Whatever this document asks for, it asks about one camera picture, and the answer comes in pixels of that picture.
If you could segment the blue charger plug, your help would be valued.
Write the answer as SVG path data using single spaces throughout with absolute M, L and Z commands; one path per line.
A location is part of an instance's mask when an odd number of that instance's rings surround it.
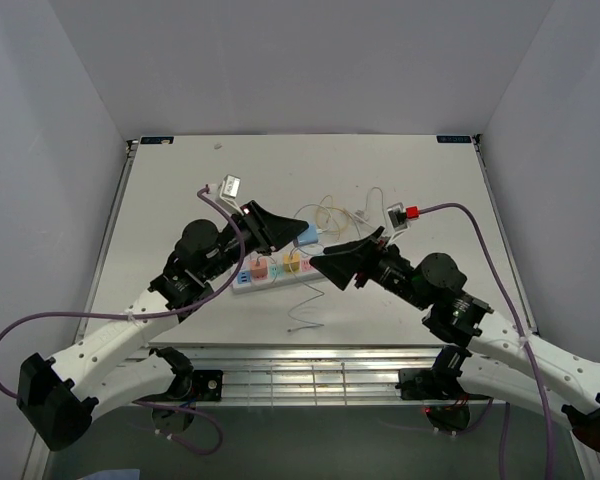
M 293 240 L 295 247 L 304 247 L 319 242 L 319 232 L 315 224 L 310 224 L 298 237 Z

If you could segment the yellow charger plug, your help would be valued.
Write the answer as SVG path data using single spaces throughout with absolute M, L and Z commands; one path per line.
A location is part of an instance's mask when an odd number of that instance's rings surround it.
M 290 274 L 295 274 L 301 269 L 301 256 L 293 250 L 283 255 L 283 270 Z

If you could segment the pink charger plug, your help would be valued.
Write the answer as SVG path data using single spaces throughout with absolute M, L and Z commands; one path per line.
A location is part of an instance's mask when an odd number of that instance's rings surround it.
M 265 257 L 252 260 L 250 263 L 250 274 L 253 281 L 264 280 L 268 277 L 269 266 Z

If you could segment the white colourful power strip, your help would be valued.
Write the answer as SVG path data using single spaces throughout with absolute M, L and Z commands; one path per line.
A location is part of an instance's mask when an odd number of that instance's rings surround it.
M 295 274 L 290 274 L 283 270 L 283 255 L 293 250 L 297 251 L 301 256 L 301 269 Z M 267 259 L 269 274 L 264 280 L 253 281 L 250 274 L 250 263 L 252 260 L 261 257 Z M 232 283 L 232 291 L 234 294 L 246 294 L 296 283 L 324 280 L 325 277 L 310 265 L 310 258 L 310 254 L 300 251 L 297 248 L 292 248 L 286 252 L 274 252 L 271 256 L 252 253 L 244 260 L 238 275 Z

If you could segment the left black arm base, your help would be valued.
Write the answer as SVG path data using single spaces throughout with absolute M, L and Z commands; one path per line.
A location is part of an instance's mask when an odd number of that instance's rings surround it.
M 220 401 L 223 387 L 223 371 L 196 370 L 191 360 L 173 347 L 151 348 L 149 360 L 161 359 L 169 365 L 173 377 L 168 385 L 140 400 L 147 402 L 176 402 L 185 404 L 195 401 Z

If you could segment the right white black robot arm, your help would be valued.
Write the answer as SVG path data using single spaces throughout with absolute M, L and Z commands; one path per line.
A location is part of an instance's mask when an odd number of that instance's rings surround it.
M 445 346 L 428 379 L 430 395 L 494 397 L 546 414 L 600 453 L 600 363 L 525 332 L 465 291 L 466 276 L 444 253 L 418 265 L 380 230 L 324 249 L 311 265 L 337 288 L 372 281 L 424 312 Z

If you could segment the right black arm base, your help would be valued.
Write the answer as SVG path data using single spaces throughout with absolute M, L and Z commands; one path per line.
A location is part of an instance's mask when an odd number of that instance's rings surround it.
M 471 356 L 466 348 L 446 345 L 431 367 L 400 369 L 395 389 L 402 400 L 486 400 L 487 396 L 468 392 L 459 383 L 461 367 Z

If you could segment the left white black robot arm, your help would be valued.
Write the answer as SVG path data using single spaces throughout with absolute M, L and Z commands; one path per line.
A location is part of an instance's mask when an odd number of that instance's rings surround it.
M 70 347 L 20 367 L 16 404 L 46 446 L 75 443 L 109 411 L 148 396 L 185 397 L 192 387 L 190 361 L 171 347 L 154 349 L 138 364 L 122 362 L 187 319 L 215 294 L 213 280 L 240 269 L 256 252 L 270 255 L 308 227 L 250 201 L 230 215 L 224 229 L 207 219 L 190 222 L 162 272 L 120 320 L 112 320 Z

